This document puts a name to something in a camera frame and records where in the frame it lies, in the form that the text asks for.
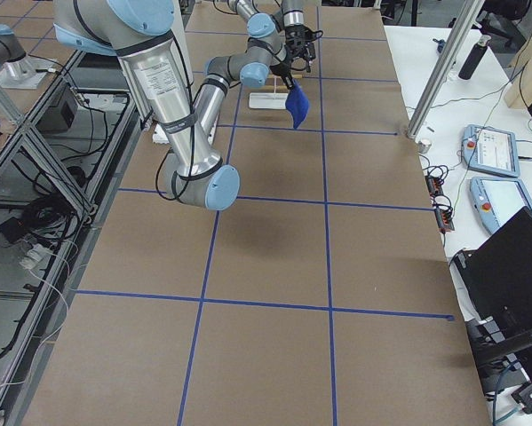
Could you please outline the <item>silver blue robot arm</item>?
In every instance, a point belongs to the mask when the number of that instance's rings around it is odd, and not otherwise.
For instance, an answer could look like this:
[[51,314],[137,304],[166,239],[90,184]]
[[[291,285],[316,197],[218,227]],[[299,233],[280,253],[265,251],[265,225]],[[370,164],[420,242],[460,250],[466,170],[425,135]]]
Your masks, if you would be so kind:
[[274,15],[249,1],[229,2],[246,22],[247,49],[211,59],[195,97],[172,29],[181,22],[172,1],[56,1],[53,7],[58,41],[117,58],[140,113],[160,123],[171,145],[163,162],[167,198],[209,210],[230,207],[239,173],[212,146],[210,131],[231,83],[259,88],[269,74],[292,81],[293,53],[305,29],[303,2],[284,1]]
[[311,63],[316,59],[315,40],[317,34],[305,24],[303,1],[281,1],[274,13],[266,13],[258,8],[256,1],[225,1],[229,11],[247,23],[259,13],[265,14],[277,34],[284,37],[283,45],[292,60],[302,59]]

